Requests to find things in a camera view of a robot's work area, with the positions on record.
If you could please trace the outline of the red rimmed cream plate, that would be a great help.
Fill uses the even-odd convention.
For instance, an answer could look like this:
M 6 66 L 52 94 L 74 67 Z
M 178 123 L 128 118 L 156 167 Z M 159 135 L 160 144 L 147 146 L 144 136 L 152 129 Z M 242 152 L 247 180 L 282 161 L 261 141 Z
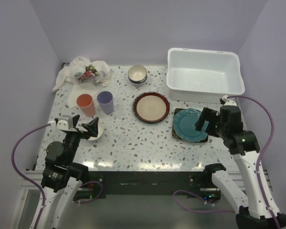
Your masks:
M 132 105 L 134 115 L 142 122 L 156 124 L 163 121 L 170 112 L 170 103 L 157 92 L 138 95 Z

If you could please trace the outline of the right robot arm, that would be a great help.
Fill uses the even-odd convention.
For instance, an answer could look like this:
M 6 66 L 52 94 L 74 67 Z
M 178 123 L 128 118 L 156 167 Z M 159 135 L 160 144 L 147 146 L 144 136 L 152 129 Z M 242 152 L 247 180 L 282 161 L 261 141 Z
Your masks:
M 208 122 L 206 133 L 220 137 L 228 148 L 240 171 L 245 190 L 242 191 L 220 164 L 207 165 L 203 183 L 220 189 L 235 212 L 240 229 L 282 229 L 286 227 L 286 214 L 280 212 L 261 163 L 258 161 L 260 147 L 256 135 L 243 127 L 241 111 L 236 105 L 223 105 L 219 111 L 204 108 L 195 124 L 201 131 Z

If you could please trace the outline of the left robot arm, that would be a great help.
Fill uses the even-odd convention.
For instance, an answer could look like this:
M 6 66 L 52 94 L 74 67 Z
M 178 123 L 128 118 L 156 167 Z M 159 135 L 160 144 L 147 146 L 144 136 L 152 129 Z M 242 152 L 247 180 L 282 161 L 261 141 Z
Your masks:
M 80 115 L 60 116 L 29 131 L 12 148 L 11 163 L 15 172 L 40 191 L 39 202 L 30 226 L 32 229 L 57 229 L 78 189 L 90 183 L 88 167 L 73 160 L 81 140 L 98 136 L 99 118 L 82 124 L 82 130 L 76 126 L 79 119 Z M 64 132 L 65 138 L 62 142 L 54 141 L 47 146 L 45 169 L 41 183 L 38 184 L 17 168 L 15 152 L 25 137 L 48 126 L 54 126 Z

